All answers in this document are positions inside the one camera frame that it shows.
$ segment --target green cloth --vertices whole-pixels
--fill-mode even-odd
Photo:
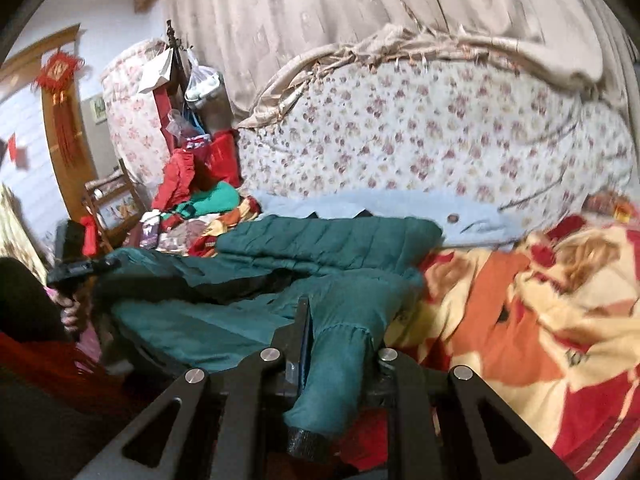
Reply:
[[[364,371],[386,327],[422,288],[415,266],[440,241],[414,218],[241,223],[215,258],[117,250],[100,280],[116,326],[185,366],[217,372],[270,344],[309,298],[314,344],[305,389],[286,423],[335,438],[354,417]]]
[[[221,180],[209,191],[198,191],[187,202],[175,207],[183,218],[196,218],[210,213],[226,213],[240,204],[240,195],[231,184]]]

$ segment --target patterned blanket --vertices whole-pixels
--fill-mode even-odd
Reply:
[[[509,253],[442,251],[422,269],[428,290],[388,346],[471,367],[581,480],[635,442],[639,231],[573,216]]]

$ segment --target silver screw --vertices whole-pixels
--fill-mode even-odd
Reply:
[[[453,368],[453,374],[462,381],[468,381],[471,377],[474,376],[473,370],[465,365],[460,365]]]
[[[398,352],[396,352],[393,348],[381,348],[378,350],[378,357],[383,361],[395,361],[398,357]]]
[[[199,368],[192,368],[187,373],[185,373],[184,378],[189,384],[199,383],[204,379],[204,372]]]
[[[263,361],[275,361],[278,357],[280,357],[280,350],[277,348],[265,348],[262,352],[260,352],[260,357]]]

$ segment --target wooden door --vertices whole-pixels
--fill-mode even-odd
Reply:
[[[79,27],[79,25],[74,25],[47,36],[5,61],[0,67],[0,103],[25,86],[31,85],[42,66],[42,56],[63,45],[74,43],[78,36]],[[84,183],[95,179],[96,173],[84,130],[82,129],[78,92],[75,83],[69,88],[68,95],[72,101],[76,129],[78,131],[76,139],[82,150],[82,157],[73,166],[66,166],[62,160],[54,126],[52,99],[46,92],[42,92],[42,113],[49,145],[49,155],[56,180],[58,181],[58,187],[69,216],[78,221],[82,216],[87,215],[86,209],[82,206]]]

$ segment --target blanket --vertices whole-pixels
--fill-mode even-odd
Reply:
[[[311,366],[285,421],[336,438],[357,412],[386,327],[417,301],[415,266],[441,236],[414,218],[244,222],[218,238],[215,258],[114,251],[121,266],[95,285],[94,309],[154,361],[181,364],[177,373],[218,372],[266,348],[308,297]]]
[[[385,340],[476,371],[572,469],[596,478],[640,425],[640,232],[565,219],[509,253],[441,251]]]

